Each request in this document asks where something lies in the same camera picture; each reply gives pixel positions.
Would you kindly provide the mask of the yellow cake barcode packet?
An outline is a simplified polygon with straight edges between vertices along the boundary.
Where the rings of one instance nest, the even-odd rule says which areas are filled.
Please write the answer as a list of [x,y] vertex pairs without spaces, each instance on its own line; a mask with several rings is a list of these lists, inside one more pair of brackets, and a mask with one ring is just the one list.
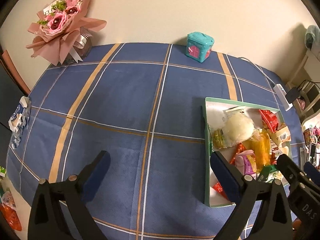
[[256,129],[252,136],[242,143],[248,150],[253,150],[258,173],[271,164],[270,137],[265,129]]

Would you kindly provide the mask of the small green white packet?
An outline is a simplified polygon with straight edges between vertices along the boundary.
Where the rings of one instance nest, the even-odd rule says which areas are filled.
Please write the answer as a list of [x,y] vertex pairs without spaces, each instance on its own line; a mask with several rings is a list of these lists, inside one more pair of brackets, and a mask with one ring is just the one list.
[[282,178],[283,175],[277,169],[276,165],[268,165],[263,167],[263,169],[259,173],[259,176],[257,177],[257,181],[271,183],[275,179],[282,180]]

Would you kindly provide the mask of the smartphone on stand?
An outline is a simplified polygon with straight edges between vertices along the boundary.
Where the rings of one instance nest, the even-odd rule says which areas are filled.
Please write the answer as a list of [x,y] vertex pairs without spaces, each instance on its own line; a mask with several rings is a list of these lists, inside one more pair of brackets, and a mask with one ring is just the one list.
[[316,162],[315,162],[315,155],[316,155],[316,144],[315,143],[311,143],[309,145],[309,158],[308,158],[308,162],[310,164],[312,164],[313,166],[316,165]]

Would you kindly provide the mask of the colourful clutter pile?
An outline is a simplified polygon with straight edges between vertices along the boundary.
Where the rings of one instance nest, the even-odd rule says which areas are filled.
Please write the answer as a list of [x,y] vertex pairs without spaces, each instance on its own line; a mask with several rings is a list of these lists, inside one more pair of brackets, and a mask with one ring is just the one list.
[[310,125],[303,131],[304,141],[305,141],[305,154],[308,161],[309,158],[309,145],[313,142],[316,144],[316,155],[314,166],[319,171],[319,127]]

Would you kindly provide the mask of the red heart snack bag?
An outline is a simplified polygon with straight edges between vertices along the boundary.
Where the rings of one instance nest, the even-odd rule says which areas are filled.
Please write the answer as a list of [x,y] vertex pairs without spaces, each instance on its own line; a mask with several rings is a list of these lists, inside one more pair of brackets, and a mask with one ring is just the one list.
[[260,109],[259,113],[263,122],[263,127],[270,130],[271,133],[276,132],[279,125],[277,116],[270,110]]

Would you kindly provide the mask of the orange plastic bag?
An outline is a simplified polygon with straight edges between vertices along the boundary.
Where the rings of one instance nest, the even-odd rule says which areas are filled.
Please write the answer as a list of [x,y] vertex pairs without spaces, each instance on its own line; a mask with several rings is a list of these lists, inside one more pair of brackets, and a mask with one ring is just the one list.
[[15,210],[1,204],[1,213],[13,230],[22,231],[22,226]]

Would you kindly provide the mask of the teal toy house box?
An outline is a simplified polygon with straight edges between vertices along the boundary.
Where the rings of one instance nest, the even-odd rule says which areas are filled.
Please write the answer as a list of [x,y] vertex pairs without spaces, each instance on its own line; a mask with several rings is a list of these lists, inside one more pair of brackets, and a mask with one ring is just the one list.
[[185,55],[202,63],[209,57],[213,44],[214,39],[207,34],[197,31],[189,33]]

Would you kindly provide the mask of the green round cracker packet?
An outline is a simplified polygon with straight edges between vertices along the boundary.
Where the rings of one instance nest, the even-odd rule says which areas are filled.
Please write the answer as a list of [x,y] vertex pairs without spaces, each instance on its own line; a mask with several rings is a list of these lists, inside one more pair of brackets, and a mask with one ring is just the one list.
[[227,140],[222,129],[211,131],[211,138],[214,149],[220,150],[228,148]]

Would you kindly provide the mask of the pink flower bouquet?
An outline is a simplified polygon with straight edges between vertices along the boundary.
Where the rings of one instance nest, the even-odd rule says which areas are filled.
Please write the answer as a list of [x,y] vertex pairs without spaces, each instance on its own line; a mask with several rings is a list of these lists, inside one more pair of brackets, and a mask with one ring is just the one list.
[[82,61],[82,51],[89,44],[92,32],[99,32],[107,22],[87,17],[90,0],[53,0],[37,13],[39,20],[28,31],[35,35],[27,49],[32,58],[42,57],[53,65],[67,58]]

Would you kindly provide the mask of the white shelf unit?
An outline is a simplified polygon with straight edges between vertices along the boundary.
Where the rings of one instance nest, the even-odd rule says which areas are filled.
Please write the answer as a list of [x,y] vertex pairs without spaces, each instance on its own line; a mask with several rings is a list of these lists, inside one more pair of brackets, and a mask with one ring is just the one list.
[[[306,72],[308,78],[306,81],[303,80],[298,85],[295,85],[294,81],[302,78],[302,71]],[[293,105],[298,113],[300,122],[303,122],[305,119],[319,113],[319,59],[317,59],[310,49],[307,49],[301,63],[286,83],[288,89],[296,86],[299,89],[300,95],[305,100],[305,107],[302,109],[297,99],[293,102]]]

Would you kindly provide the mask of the blue plaid tablecloth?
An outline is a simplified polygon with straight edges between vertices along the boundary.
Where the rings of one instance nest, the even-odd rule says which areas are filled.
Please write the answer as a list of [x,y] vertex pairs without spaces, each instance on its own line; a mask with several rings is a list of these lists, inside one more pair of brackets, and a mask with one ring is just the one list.
[[298,114],[284,110],[271,82],[280,77],[217,52],[199,63],[179,45],[94,47],[82,64],[47,69],[32,89],[8,177],[31,203],[41,178],[65,180],[106,150],[111,166],[87,207],[108,239],[211,239],[233,207],[204,203],[204,101],[281,110],[299,161]]

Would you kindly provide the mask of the tan bread packet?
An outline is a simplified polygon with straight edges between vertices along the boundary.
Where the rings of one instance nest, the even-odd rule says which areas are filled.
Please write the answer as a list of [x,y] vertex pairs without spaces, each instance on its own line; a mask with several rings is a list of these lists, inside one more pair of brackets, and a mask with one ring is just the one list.
[[283,142],[291,141],[291,133],[288,126],[285,123],[281,123],[278,127],[278,130],[272,132],[270,129],[267,129],[267,133],[270,136],[270,139],[277,145],[280,146]]

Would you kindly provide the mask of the white round bun packet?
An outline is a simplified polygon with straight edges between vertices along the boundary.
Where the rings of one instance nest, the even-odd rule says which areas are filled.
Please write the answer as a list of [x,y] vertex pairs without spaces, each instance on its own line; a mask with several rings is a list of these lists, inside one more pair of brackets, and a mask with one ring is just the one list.
[[253,120],[245,113],[235,112],[227,116],[222,128],[223,135],[230,145],[249,139],[255,130]]

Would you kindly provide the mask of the long red cake packet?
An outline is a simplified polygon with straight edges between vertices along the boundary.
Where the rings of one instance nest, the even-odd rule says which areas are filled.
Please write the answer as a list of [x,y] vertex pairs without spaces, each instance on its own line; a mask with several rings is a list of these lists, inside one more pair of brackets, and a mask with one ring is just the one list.
[[[231,165],[235,166],[235,158],[238,154],[244,152],[246,150],[245,146],[240,142],[237,144],[236,146],[236,150],[235,150],[235,154],[233,155],[233,157],[231,158],[231,160],[229,161],[229,163]],[[224,189],[222,188],[221,184],[219,182],[217,182],[214,186],[213,189],[218,192],[219,194],[221,194],[221,196],[223,196],[226,200],[229,200]]]

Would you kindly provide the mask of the pink purple snack packet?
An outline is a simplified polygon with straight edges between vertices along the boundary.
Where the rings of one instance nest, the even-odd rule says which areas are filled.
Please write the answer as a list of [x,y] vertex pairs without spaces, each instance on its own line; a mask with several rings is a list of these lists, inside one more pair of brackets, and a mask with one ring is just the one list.
[[235,166],[242,175],[253,175],[257,172],[255,154],[253,150],[245,150],[235,157]]

